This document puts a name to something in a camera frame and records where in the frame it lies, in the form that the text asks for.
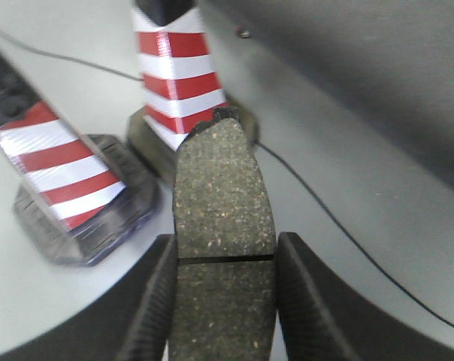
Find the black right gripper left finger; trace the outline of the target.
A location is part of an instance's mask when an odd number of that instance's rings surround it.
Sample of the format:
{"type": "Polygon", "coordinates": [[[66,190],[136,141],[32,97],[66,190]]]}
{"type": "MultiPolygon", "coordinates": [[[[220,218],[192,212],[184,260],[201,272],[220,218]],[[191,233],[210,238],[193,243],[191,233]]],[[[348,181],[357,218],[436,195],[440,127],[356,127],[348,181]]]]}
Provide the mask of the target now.
{"type": "Polygon", "coordinates": [[[104,295],[0,360],[161,360],[176,283],[177,242],[159,235],[104,295]]]}

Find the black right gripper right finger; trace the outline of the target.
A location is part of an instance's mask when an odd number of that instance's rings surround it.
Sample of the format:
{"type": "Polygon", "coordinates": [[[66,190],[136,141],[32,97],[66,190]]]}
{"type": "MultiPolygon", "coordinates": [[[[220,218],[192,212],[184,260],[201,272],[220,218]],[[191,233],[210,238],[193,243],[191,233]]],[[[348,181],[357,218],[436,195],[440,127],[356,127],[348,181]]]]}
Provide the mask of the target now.
{"type": "Polygon", "coordinates": [[[277,309],[290,360],[454,360],[443,345],[341,280],[294,232],[276,254],[277,309]]]}

